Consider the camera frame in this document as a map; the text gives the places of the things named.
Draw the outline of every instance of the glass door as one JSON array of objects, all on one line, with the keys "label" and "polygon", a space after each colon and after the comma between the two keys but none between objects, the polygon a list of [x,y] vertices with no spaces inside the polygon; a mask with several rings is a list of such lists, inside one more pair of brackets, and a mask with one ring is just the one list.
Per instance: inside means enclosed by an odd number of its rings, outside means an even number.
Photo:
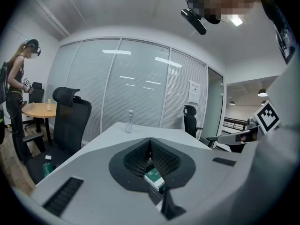
[{"label": "glass door", "polygon": [[207,137],[217,136],[223,107],[223,77],[208,69],[208,98],[200,141],[209,144]]}]

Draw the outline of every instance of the plastic bottle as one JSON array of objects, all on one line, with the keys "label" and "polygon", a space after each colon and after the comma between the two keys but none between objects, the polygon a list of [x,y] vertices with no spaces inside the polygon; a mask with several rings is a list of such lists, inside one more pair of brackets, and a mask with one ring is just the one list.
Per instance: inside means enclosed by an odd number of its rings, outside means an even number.
[{"label": "plastic bottle", "polygon": [[132,110],[129,110],[129,112],[127,114],[127,122],[126,122],[126,128],[125,128],[125,132],[127,132],[127,133],[131,133],[132,120],[133,120],[133,112],[132,112]]},{"label": "plastic bottle", "polygon": [[52,111],[51,99],[48,99],[48,102],[47,102],[47,111]]}]

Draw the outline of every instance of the black office chair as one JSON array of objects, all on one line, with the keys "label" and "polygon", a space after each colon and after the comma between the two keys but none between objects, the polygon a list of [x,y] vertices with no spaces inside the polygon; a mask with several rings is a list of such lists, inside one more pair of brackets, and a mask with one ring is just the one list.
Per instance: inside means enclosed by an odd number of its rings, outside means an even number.
[{"label": "black office chair", "polygon": [[[45,90],[42,88],[42,84],[39,82],[33,82],[32,83],[32,87],[33,87],[33,91],[31,94],[29,94],[29,101],[28,103],[41,103],[43,100],[43,95]],[[35,123],[35,119],[40,119],[40,118],[34,118],[33,121],[31,121],[30,123],[28,123],[25,126],[25,130],[27,130],[27,127],[34,124]]]},{"label": "black office chair", "polygon": [[[57,102],[54,141],[49,149],[27,162],[28,173],[35,184],[44,178],[43,164],[50,163],[57,167],[81,148],[83,132],[92,106],[90,102],[74,96],[78,91],[80,90],[60,87],[53,92],[53,99]],[[42,136],[41,133],[36,134],[31,141]],[[52,160],[46,160],[46,155],[52,156]]]},{"label": "black office chair", "polygon": [[194,117],[197,110],[191,105],[184,105],[184,128],[185,131],[196,138],[196,132],[202,130],[202,127],[197,127],[197,119]]}]

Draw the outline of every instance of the ponytail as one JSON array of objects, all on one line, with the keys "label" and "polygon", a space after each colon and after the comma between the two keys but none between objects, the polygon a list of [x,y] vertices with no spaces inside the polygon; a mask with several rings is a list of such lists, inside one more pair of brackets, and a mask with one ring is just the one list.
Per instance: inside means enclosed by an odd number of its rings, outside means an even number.
[{"label": "ponytail", "polygon": [[23,42],[23,43],[19,46],[18,50],[15,52],[15,54],[13,55],[13,57],[9,60],[8,63],[9,63],[10,65],[13,64],[13,62],[14,62],[16,56],[19,55],[21,52],[23,52],[23,47],[24,47],[24,46],[25,46],[25,42]]}]

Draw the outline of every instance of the vr headset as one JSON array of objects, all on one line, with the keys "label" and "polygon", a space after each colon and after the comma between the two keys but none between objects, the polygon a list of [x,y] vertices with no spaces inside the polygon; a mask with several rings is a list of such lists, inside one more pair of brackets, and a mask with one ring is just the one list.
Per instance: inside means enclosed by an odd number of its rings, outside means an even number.
[{"label": "vr headset", "polygon": [[38,46],[38,41],[36,39],[27,39],[25,41],[25,46],[32,48],[32,53],[36,53],[37,56],[41,54],[41,48]]},{"label": "vr headset", "polygon": [[220,23],[216,15],[207,15],[204,12],[204,1],[186,0],[187,9],[181,11],[181,15],[201,34],[206,34],[206,28],[203,26],[201,19],[204,17],[212,24]]}]

